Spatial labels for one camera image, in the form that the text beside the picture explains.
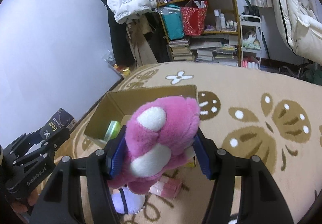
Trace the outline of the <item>black face mask box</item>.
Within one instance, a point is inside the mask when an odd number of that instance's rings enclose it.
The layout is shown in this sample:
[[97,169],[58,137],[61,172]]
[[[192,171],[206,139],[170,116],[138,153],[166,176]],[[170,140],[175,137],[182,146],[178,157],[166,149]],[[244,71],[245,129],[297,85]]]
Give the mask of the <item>black face mask box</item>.
[[74,117],[64,109],[59,108],[43,128],[41,128],[39,133],[43,140],[47,140],[64,128],[71,130],[75,124],[76,120]]

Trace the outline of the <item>green tissue pack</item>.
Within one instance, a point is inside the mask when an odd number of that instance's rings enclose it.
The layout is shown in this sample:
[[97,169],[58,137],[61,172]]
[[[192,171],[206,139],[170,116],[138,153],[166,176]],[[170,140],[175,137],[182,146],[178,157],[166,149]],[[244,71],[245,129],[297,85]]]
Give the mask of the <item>green tissue pack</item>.
[[115,139],[118,136],[118,133],[121,130],[121,124],[118,121],[112,120],[105,132],[103,140],[108,142],[112,139]]

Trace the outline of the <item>pink bear plush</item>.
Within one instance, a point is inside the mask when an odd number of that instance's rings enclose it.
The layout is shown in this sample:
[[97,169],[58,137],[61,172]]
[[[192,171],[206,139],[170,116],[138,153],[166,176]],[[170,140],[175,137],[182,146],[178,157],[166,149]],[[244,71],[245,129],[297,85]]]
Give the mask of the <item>pink bear plush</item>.
[[124,185],[146,194],[167,170],[185,165],[194,155],[193,142],[200,124],[196,99],[158,98],[139,107],[126,124],[124,163],[120,174],[107,183]]

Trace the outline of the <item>beige floral rug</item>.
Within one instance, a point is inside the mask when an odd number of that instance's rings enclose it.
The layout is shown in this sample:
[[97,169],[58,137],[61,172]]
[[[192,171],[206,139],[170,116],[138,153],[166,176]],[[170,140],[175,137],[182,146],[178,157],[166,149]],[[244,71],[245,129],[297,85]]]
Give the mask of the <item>beige floral rug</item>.
[[[321,87],[256,69],[169,62],[138,68],[112,92],[184,85],[197,88],[204,136],[234,156],[259,156],[294,222],[321,223]],[[60,147],[55,162],[104,146],[85,135],[97,107]]]

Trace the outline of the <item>pink wrapped package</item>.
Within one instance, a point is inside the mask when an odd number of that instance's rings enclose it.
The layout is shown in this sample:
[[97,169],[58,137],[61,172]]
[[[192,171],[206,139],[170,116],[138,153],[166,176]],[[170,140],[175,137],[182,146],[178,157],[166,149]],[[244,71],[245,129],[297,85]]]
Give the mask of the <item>pink wrapped package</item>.
[[151,186],[149,192],[159,197],[174,199],[177,197],[181,187],[181,179],[161,176],[159,180]]

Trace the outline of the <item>open cardboard box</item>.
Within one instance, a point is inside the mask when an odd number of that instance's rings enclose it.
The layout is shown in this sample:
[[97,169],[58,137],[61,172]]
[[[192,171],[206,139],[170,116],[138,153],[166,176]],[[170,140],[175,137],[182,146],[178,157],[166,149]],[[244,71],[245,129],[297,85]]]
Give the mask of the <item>open cardboard box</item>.
[[112,120],[126,126],[139,107],[158,98],[169,96],[183,96],[197,100],[197,88],[194,85],[184,85],[108,92],[86,126],[85,135],[93,142],[101,144]]

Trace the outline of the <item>plastic bag with toys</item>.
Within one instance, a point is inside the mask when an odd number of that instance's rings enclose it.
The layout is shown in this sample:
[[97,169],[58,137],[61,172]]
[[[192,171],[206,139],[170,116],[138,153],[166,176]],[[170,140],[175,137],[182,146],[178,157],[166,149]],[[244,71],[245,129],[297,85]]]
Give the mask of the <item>plastic bag with toys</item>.
[[113,70],[123,78],[128,77],[131,74],[129,67],[117,65],[113,52],[108,50],[103,56],[103,60],[109,65],[110,68],[113,68]]

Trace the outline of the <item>black hanging coat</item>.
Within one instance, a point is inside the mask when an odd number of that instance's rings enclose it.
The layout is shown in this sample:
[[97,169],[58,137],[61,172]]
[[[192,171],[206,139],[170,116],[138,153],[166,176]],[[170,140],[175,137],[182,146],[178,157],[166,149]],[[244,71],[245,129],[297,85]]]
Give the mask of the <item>black hanging coat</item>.
[[130,44],[127,40],[126,25],[116,22],[113,11],[107,5],[107,0],[101,0],[107,8],[107,19],[110,28],[110,38],[113,54],[118,66],[130,67],[135,63]]

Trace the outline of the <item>beige trench coat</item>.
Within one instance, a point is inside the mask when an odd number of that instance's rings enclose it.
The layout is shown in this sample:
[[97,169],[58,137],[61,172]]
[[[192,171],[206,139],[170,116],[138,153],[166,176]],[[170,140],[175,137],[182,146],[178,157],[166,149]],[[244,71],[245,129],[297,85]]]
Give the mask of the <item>beige trench coat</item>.
[[140,19],[133,20],[127,25],[126,31],[130,49],[135,59],[135,66],[138,68],[147,64],[158,63],[144,36],[152,32],[147,18],[143,15]]

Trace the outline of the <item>stack of books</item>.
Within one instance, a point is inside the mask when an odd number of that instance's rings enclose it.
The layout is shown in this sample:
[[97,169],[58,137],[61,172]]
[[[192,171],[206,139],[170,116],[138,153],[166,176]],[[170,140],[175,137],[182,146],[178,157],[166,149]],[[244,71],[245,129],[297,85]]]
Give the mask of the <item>stack of books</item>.
[[169,41],[169,49],[173,60],[175,61],[192,61],[193,54],[189,49],[190,39],[183,38]]

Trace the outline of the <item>white metal cart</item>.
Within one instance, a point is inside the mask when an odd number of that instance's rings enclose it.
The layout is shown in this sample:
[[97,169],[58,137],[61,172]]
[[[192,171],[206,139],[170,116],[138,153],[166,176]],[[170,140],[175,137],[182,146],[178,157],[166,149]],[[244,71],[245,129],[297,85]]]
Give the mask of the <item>white metal cart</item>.
[[262,25],[258,16],[240,15],[241,67],[259,70],[261,67]]

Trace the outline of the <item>wooden bookshelf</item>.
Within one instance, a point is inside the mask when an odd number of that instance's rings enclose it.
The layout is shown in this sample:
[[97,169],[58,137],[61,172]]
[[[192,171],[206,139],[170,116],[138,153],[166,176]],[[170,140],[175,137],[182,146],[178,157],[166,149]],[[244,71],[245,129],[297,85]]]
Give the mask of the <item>wooden bookshelf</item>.
[[215,47],[240,57],[241,35],[237,0],[157,0],[171,61],[211,62],[213,56],[199,54],[195,41],[208,41],[211,36],[234,36],[236,42],[217,43]]

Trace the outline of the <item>cream folded quilt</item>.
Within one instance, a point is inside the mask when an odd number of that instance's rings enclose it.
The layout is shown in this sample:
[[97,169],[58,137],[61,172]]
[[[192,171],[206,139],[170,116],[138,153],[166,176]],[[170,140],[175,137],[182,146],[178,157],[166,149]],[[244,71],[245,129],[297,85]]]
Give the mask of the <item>cream folded quilt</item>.
[[321,3],[272,0],[278,31],[295,55],[321,64]]

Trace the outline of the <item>red gift bag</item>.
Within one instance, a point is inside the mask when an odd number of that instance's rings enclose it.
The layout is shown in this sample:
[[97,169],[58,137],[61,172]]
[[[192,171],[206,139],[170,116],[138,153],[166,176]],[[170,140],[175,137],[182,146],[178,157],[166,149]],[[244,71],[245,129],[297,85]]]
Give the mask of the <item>red gift bag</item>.
[[186,36],[200,36],[204,32],[207,8],[207,1],[196,0],[190,0],[181,7],[183,32]]

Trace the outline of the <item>teal gift bag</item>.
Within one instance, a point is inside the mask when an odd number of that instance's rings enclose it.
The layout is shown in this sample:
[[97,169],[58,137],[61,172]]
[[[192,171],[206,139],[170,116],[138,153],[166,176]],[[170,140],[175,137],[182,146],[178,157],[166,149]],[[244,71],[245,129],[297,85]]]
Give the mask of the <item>teal gift bag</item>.
[[164,21],[169,40],[182,39],[185,34],[183,32],[181,8],[176,5],[169,5],[161,7],[159,13]]

